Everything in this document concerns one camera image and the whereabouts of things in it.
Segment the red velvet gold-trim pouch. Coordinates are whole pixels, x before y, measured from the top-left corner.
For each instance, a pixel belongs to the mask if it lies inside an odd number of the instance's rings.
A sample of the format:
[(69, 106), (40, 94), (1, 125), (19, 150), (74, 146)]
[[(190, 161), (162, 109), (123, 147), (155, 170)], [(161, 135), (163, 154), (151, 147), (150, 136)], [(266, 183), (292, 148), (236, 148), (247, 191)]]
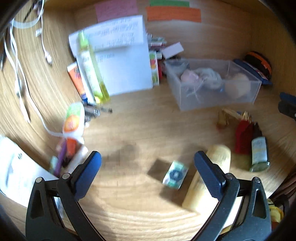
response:
[(234, 152), (241, 155), (251, 155), (251, 143), (255, 138), (262, 137), (259, 124), (253, 121), (249, 112), (238, 112), (223, 108), (218, 112), (217, 128), (228, 126), (235, 128)]

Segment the beige plastic lidded cup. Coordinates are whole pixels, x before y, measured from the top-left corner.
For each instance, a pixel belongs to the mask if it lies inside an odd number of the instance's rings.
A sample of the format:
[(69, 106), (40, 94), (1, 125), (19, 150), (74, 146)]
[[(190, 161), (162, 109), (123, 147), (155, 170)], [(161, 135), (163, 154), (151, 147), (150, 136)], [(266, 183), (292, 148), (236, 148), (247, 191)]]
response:
[(241, 98), (247, 95), (250, 90), (250, 80), (243, 73), (236, 73), (225, 82), (225, 92), (231, 99)]

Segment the green glass dropper bottle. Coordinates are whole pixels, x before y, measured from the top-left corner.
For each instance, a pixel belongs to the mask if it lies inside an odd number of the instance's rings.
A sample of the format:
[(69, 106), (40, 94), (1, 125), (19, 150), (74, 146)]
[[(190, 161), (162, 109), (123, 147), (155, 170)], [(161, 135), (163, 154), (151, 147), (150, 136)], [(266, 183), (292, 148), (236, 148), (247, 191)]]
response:
[(270, 167), (268, 143), (258, 123), (253, 124), (250, 172), (262, 172)]

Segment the cream lotion tube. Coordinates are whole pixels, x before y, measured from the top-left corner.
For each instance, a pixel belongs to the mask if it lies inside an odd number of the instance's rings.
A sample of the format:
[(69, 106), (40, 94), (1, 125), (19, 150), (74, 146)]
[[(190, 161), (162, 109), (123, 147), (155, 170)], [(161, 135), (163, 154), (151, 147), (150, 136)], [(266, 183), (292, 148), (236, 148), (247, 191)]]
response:
[[(197, 171), (182, 203), (182, 208), (198, 214), (210, 214), (222, 196), (222, 184), (214, 176), (213, 167), (218, 165), (223, 173), (230, 171), (231, 150), (225, 145), (213, 145), (207, 152), (198, 151), (194, 155)], [(211, 193), (216, 190), (218, 196)]]

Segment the white cloth bundle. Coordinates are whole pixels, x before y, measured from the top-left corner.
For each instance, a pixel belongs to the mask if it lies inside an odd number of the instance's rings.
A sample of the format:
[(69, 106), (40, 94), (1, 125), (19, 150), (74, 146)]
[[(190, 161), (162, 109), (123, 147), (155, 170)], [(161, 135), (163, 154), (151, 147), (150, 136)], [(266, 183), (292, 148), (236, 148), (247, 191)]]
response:
[(212, 68), (198, 68), (194, 72), (203, 81), (203, 85), (207, 89), (217, 90), (223, 84), (220, 74)]

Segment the green white small box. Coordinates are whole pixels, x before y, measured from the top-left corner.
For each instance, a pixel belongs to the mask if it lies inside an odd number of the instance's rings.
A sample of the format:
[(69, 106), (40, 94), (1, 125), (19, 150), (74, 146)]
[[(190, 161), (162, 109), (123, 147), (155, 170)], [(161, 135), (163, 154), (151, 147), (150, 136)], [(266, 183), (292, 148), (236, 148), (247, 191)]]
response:
[(188, 173), (188, 169), (185, 164), (179, 161), (173, 161), (163, 178), (162, 184), (178, 190)]

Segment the black orange round case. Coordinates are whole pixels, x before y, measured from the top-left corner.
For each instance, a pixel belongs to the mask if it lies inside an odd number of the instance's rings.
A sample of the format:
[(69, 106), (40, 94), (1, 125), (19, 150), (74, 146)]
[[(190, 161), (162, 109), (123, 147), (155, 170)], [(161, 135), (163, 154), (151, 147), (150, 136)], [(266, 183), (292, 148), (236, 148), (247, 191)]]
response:
[(243, 60), (250, 65), (257, 68), (262, 73), (268, 73), (269, 75), (272, 75), (272, 66), (270, 61), (261, 53), (257, 51), (249, 51), (246, 53), (246, 55), (243, 57)]

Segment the pink round compact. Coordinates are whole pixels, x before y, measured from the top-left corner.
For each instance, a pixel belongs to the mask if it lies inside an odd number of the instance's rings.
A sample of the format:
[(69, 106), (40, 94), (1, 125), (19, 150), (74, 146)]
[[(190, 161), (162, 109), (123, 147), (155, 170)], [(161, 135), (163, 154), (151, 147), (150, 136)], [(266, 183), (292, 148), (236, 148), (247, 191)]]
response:
[(192, 70), (186, 69), (180, 77), (181, 82), (195, 84), (199, 81), (199, 76)]

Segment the small white cardboard box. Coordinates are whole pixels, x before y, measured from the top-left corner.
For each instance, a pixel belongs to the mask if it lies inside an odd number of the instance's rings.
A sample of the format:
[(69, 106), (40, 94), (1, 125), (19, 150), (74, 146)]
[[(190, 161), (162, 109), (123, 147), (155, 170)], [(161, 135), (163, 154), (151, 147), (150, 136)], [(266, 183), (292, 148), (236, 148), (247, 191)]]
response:
[(177, 42), (175, 44), (172, 44), (172, 45), (162, 49), (161, 53), (165, 59), (169, 59), (169, 58), (176, 56), (177, 54), (179, 54), (183, 51), (184, 51), (183, 46), (181, 45), (180, 42)]

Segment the orange sticky note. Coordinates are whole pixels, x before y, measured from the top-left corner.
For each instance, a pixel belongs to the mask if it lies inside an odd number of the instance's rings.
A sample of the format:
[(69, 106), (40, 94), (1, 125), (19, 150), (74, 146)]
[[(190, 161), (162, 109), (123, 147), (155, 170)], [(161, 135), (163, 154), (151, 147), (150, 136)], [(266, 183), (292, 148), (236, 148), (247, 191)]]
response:
[(200, 23), (201, 10), (181, 6), (148, 6), (145, 8), (148, 21), (181, 20)]

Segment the stack of packets and cards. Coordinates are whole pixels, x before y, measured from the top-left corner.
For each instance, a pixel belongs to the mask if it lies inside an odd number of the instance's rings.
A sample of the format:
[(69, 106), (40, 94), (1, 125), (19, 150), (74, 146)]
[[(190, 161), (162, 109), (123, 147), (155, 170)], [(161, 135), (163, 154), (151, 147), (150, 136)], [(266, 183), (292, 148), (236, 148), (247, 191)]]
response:
[(163, 37), (153, 37), (152, 34), (147, 34), (147, 42), (149, 49), (161, 49), (167, 44), (167, 41)]

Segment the orange white tube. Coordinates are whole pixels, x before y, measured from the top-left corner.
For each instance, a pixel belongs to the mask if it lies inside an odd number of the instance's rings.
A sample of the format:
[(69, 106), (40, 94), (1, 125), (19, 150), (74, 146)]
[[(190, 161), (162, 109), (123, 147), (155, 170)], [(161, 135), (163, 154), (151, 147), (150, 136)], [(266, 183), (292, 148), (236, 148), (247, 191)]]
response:
[(90, 91), (90, 88), (87, 86), (84, 77), (81, 76), (77, 62), (70, 64), (67, 67), (67, 72), (72, 80), (72, 83), (77, 89), (82, 101), (89, 105), (95, 105), (94, 96)]

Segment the green sticky note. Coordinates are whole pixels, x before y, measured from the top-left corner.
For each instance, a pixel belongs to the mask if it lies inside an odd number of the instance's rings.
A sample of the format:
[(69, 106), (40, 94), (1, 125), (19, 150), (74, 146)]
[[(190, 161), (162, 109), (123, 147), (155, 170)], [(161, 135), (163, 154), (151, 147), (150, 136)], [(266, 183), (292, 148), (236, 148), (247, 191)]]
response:
[(150, 6), (178, 6), (178, 7), (190, 7), (189, 1), (175, 1), (175, 0), (150, 0)]

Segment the white paper document stand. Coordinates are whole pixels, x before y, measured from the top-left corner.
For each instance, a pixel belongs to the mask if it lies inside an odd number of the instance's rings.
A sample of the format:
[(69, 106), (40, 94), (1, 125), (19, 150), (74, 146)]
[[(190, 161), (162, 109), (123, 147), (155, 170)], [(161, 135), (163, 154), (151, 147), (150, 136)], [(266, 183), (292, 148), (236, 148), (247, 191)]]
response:
[(153, 87), (142, 15), (105, 21), (82, 31), (110, 96)]

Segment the pink sticky note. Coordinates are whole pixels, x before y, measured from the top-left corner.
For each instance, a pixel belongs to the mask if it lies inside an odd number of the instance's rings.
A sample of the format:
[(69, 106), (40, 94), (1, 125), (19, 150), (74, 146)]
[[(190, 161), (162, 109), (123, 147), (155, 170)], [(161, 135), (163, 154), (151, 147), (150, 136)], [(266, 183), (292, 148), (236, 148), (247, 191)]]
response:
[(94, 7), (98, 23), (138, 14), (137, 1), (100, 1)]

